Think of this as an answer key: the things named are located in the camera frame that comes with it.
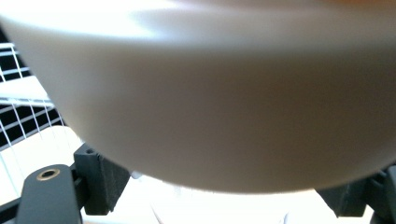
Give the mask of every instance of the white bowl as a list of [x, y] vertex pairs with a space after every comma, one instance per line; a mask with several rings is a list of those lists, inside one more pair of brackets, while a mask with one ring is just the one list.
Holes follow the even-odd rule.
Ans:
[[23, 59], [76, 133], [131, 171], [271, 192], [396, 157], [392, 2], [19, 6], [1, 24]]

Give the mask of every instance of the black holder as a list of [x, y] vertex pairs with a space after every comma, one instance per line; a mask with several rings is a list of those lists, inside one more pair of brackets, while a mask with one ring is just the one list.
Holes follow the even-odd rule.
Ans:
[[340, 187], [317, 190], [338, 217], [362, 217], [373, 208], [371, 224], [396, 223], [396, 165]]
[[84, 144], [75, 163], [51, 165], [30, 174], [21, 197], [0, 206], [0, 223], [82, 223], [80, 210], [103, 216], [113, 211], [130, 173]]

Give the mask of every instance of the metal grommet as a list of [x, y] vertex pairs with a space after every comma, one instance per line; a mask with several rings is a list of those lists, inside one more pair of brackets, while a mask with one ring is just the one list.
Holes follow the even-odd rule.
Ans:
[[41, 172], [36, 179], [38, 181], [46, 181], [52, 179], [53, 177], [57, 176], [60, 173], [61, 171], [59, 169], [48, 169], [46, 171]]

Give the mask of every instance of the black plastic bracket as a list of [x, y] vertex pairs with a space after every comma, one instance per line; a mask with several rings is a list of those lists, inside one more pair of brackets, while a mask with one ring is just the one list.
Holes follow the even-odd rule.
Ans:
[[30, 174], [21, 197], [0, 206], [0, 223], [16, 218], [25, 223], [82, 223], [87, 215], [113, 211], [130, 174], [84, 144], [75, 152], [75, 163], [51, 165]]
[[17, 223], [82, 223], [68, 166], [48, 166], [25, 179]]
[[130, 173], [105, 159], [84, 144], [74, 154], [77, 176], [87, 181], [90, 199], [85, 203], [87, 215], [107, 215], [113, 211]]
[[317, 193], [338, 217], [361, 217], [366, 205], [375, 213], [371, 224], [396, 223], [396, 165], [344, 186]]

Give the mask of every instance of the white wire rack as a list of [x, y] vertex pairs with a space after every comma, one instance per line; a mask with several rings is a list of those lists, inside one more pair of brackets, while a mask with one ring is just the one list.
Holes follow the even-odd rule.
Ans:
[[34, 170], [72, 162], [80, 144], [14, 44], [0, 43], [0, 204]]

